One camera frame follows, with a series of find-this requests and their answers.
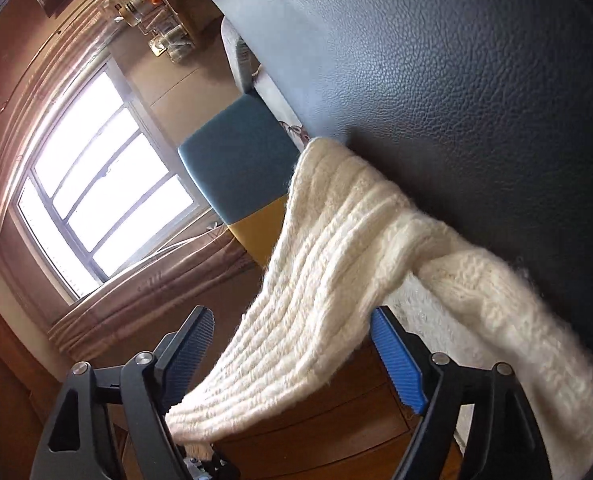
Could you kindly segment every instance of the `bolt head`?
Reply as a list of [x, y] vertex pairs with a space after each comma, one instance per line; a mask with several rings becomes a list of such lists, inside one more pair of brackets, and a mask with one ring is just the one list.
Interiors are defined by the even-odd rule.
[[432, 362], [439, 366], [447, 365], [450, 362], [449, 355], [443, 352], [436, 352], [432, 354]]
[[141, 352], [137, 354], [135, 357], [136, 364], [138, 365], [147, 365], [152, 362], [153, 355], [151, 352]]
[[80, 363], [77, 363], [72, 367], [72, 373], [74, 375], [83, 375], [85, 372], [88, 371], [89, 367], [90, 365], [88, 365], [85, 361], [81, 361]]
[[514, 370], [507, 363], [499, 363], [497, 364], [497, 372], [501, 375], [512, 375]]

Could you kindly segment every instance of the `black leather surface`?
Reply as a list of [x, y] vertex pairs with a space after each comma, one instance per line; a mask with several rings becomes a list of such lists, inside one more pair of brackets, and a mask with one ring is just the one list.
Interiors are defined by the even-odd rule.
[[593, 350], [591, 0], [214, 0], [315, 136], [525, 268]]

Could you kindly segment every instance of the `window bar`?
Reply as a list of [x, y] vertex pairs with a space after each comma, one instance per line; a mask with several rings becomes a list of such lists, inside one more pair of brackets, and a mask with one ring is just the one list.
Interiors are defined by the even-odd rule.
[[81, 241], [78, 239], [78, 236], [76, 236], [76, 234], [69, 228], [69, 226], [67, 226], [64, 223], [64, 221], [61, 220], [61, 218], [59, 217], [58, 213], [56, 212], [56, 209], [54, 208], [54, 205], [52, 205], [52, 201], [48, 197], [48, 194], [45, 192], [43, 186], [41, 186], [38, 178], [36, 177], [34, 168], [32, 168], [32, 170], [28, 173], [28, 176], [32, 181], [32, 184], [36, 188], [36, 192], [38, 193], [38, 196], [41, 198], [41, 202], [43, 203], [43, 206], [46, 208], [46, 211], [48, 212], [52, 222], [54, 222], [54, 225], [56, 225], [59, 232], [62, 234], [63, 238], [65, 238], [65, 242], [70, 246], [75, 256], [81, 261], [83, 266], [90, 272], [94, 280], [96, 280], [96, 282], [99, 283], [99, 285], [102, 284], [102, 277], [105, 277], [105, 273], [102, 272], [102, 270], [100, 274], [97, 273], [97, 269], [94, 268], [94, 266], [90, 265], [91, 256], [89, 255], [89, 253], [87, 253], [87, 251], [83, 249], [83, 245], [81, 244]]
[[[144, 110], [144, 112], [137, 110], [136, 106], [131, 101], [126, 102], [126, 108], [130, 110], [132, 117], [134, 118], [134, 120], [139, 125], [139, 127], [141, 128], [142, 131], [151, 132], [151, 130], [152, 130], [151, 126], [149, 124], [145, 123], [145, 120], [143, 118], [144, 112], [147, 115], [146, 110]], [[183, 165], [183, 161], [180, 160], [180, 156], [178, 155], [178, 153], [173, 155], [173, 154], [170, 154], [168, 152], [168, 150], [161, 148], [160, 142], [151, 134], [146, 135], [146, 137], [147, 137], [147, 141], [150, 143], [150, 145], [152, 146], [154, 151], [157, 153], [159, 158], [163, 161], [163, 164], [165, 164], [165, 166], [172, 173], [175, 173], [179, 177], [181, 186], [183, 186], [183, 188], [185, 188], [185, 191], [187, 191], [188, 195], [190, 195], [192, 197], [192, 200], [194, 200], [194, 196], [193, 196], [194, 191], [188, 185], [188, 180], [191, 181], [192, 184], [194, 184], [194, 181], [192, 180], [192, 177], [190, 177], [188, 170], [186, 170], [185, 166]]]
[[[26, 177], [34, 185], [34, 187], [36, 189], [36, 183], [35, 183], [34, 179], [32, 178], [32, 176], [30, 174], [28, 174]], [[68, 290], [70, 292], [70, 295], [73, 298], [78, 297], [78, 293], [74, 290], [74, 288], [70, 285], [70, 283], [67, 282], [65, 277], [61, 274], [61, 272], [56, 268], [56, 265], [54, 264], [52, 259], [48, 257], [45, 249], [43, 248], [43, 245], [41, 244], [41, 242], [38, 241], [38, 238], [36, 237], [36, 233], [30, 227], [30, 222], [28, 221], [28, 218], [25, 216], [25, 213], [23, 212], [23, 210], [20, 208], [19, 205], [17, 205], [17, 206], [18, 206], [18, 212], [20, 213], [20, 217], [22, 218], [22, 221], [25, 224], [26, 231], [28, 232], [28, 235], [30, 236], [30, 240], [33, 242], [35, 249], [43, 256], [43, 259], [45, 260], [46, 264], [48, 266], [53, 267], [52, 275], [54, 276], [54, 278], [58, 282], [61, 283], [61, 285], [63, 286], [63, 288], [65, 288], [65, 290]]]
[[[165, 225], [165, 227], [163, 227], [163, 229], [161, 231], [159, 231], [159, 233], [157, 233], [159, 236], [154, 235], [146, 244], [143, 245], [143, 247], [137, 249], [134, 252], [134, 254], [132, 254], [132, 256], [130, 256], [126, 261], [124, 261], [118, 267], [118, 269], [115, 270], [115, 274], [118, 274], [119, 272], [122, 272], [123, 270], [127, 269], [129, 266], [132, 266], [135, 263], [137, 263], [138, 261], [143, 260], [148, 255], [157, 253], [158, 251], [161, 251], [164, 248], [164, 245], [169, 240], [174, 238], [174, 235], [170, 235], [170, 232], [167, 232], [166, 234], [161, 236], [160, 233], [165, 232], [167, 229], [169, 229], [172, 226], [178, 225], [179, 222], [182, 221], [182, 219], [187, 216], [188, 211], [191, 211], [191, 210], [192, 210], [192, 205], [190, 205], [189, 207], [187, 207], [183, 211], [181, 211], [179, 214], [177, 214], [172, 220], [170, 220]], [[155, 245], [153, 247], [151, 247], [150, 243], [153, 240], [155, 241]]]
[[175, 173], [172, 173], [171, 171], [168, 171], [168, 173], [166, 175], [164, 175], [163, 177], [161, 177], [159, 179], [159, 181], [154, 184], [152, 187], [150, 187], [150, 189], [148, 189], [142, 196], [141, 198], [139, 198], [139, 200], [137, 200], [136, 202], [134, 202], [134, 204], [131, 206], [131, 208], [129, 208], [124, 214], [123, 216], [121, 216], [121, 218], [119, 218], [115, 224], [110, 228], [110, 230], [105, 233], [105, 235], [99, 240], [99, 242], [94, 246], [94, 248], [90, 251], [90, 254], [92, 255], [92, 257], [94, 257], [94, 254], [96, 253], [96, 251], [99, 250], [99, 248], [108, 241], [108, 238], [110, 238], [114, 232], [121, 227], [121, 224], [128, 219], [128, 217], [134, 212], [136, 211], [136, 209], [143, 203], [145, 202], [148, 198], [150, 198], [163, 184], [165, 184], [169, 179], [171, 179], [172, 177], [174, 177]]
[[88, 141], [88, 143], [85, 145], [85, 147], [83, 148], [83, 151], [81, 153], [79, 153], [79, 155], [74, 159], [74, 162], [72, 163], [72, 165], [70, 166], [70, 168], [68, 168], [68, 170], [65, 172], [64, 177], [61, 179], [61, 182], [58, 183], [58, 186], [56, 186], [56, 190], [54, 191], [54, 193], [52, 194], [52, 197], [55, 197], [56, 194], [59, 192], [59, 190], [63, 187], [63, 184], [65, 182], [65, 180], [67, 179], [68, 176], [70, 176], [70, 173], [72, 172], [73, 168], [77, 165], [78, 161], [81, 160], [81, 157], [83, 157], [83, 155], [85, 154], [85, 152], [88, 150], [88, 148], [92, 145], [92, 143], [100, 136], [100, 134], [103, 133], [103, 130], [105, 129], [105, 127], [110, 123], [110, 121], [112, 119], [114, 119], [116, 116], [119, 115], [119, 113], [121, 113], [121, 111], [123, 111], [123, 109], [126, 108], [125, 105], [122, 105], [121, 107], [119, 107], [116, 112], [114, 112], [110, 118], [105, 121], [103, 123], [103, 125], [97, 130], [97, 132], [92, 136], [92, 138]]
[[113, 153], [113, 155], [108, 159], [108, 161], [103, 165], [103, 167], [97, 172], [96, 175], [94, 175], [94, 178], [90, 181], [89, 184], [87, 184], [87, 186], [85, 187], [85, 189], [83, 190], [83, 192], [79, 195], [79, 197], [76, 199], [76, 202], [74, 202], [74, 205], [72, 206], [72, 208], [70, 209], [70, 211], [68, 212], [67, 215], [65, 215], [65, 218], [63, 219], [63, 222], [67, 223], [68, 220], [70, 219], [70, 217], [72, 216], [72, 214], [74, 213], [74, 211], [76, 211], [76, 208], [79, 206], [79, 204], [81, 203], [81, 201], [83, 200], [83, 198], [85, 197], [85, 195], [87, 195], [88, 191], [90, 189], [92, 189], [92, 186], [94, 186], [94, 184], [96, 184], [96, 182], [101, 179], [103, 176], [105, 176], [105, 174], [108, 171], [108, 168], [112, 165], [112, 163], [118, 158], [118, 156], [123, 153], [123, 150], [126, 149], [126, 147], [128, 147], [131, 142], [138, 137], [141, 134], [141, 130], [137, 130], [135, 131], [134, 134], [132, 134], [130, 136], [130, 138], [128, 140], [126, 140], [126, 142], [124, 142], [123, 144], [121, 144], [121, 146], [119, 147], [118, 150], [116, 150], [116, 152]]

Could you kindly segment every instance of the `wall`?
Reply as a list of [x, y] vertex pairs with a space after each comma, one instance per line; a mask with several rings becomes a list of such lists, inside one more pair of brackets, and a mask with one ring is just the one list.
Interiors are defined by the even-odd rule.
[[72, 362], [59, 354], [19, 304], [0, 273], [0, 314], [30, 353], [55, 378], [62, 380]]
[[182, 64], [172, 63], [167, 54], [156, 57], [137, 28], [121, 33], [109, 50], [174, 146], [241, 95], [220, 35]]
[[[62, 30], [62, 22], [82, 1], [76, 0], [57, 19], [47, 18], [36, 0], [10, 0], [3, 8], [0, 13], [0, 107], [36, 51], [52, 33]], [[200, 27], [209, 22], [218, 26], [215, 18], [219, 11], [213, 4], [205, 0], [196, 0], [194, 4]], [[218, 27], [211, 27], [214, 38], [218, 36], [216, 29]], [[126, 30], [110, 50], [174, 147], [238, 97], [220, 40], [205, 52], [191, 56], [183, 65], [173, 64], [167, 55], [155, 57], [147, 38], [136, 28]], [[30, 69], [23, 77], [6, 111], [0, 115], [0, 150], [6, 124], [18, 104], [15, 99], [32, 73]], [[0, 269], [3, 279], [12, 286], [17, 304], [24, 306], [43, 332], [69, 309], [72, 299], [51, 277], [51, 270], [43, 264], [41, 255], [28, 246], [22, 222], [11, 212], [5, 216], [1, 231]]]
[[[27, 65], [52, 33], [83, 0], [75, 0], [57, 18], [48, 18], [36, 0], [10, 0], [0, 12], [0, 108], [10, 97]], [[23, 77], [23, 82], [32, 70]], [[23, 82], [15, 92], [6, 111], [0, 115], [0, 149], [3, 133], [16, 106]]]

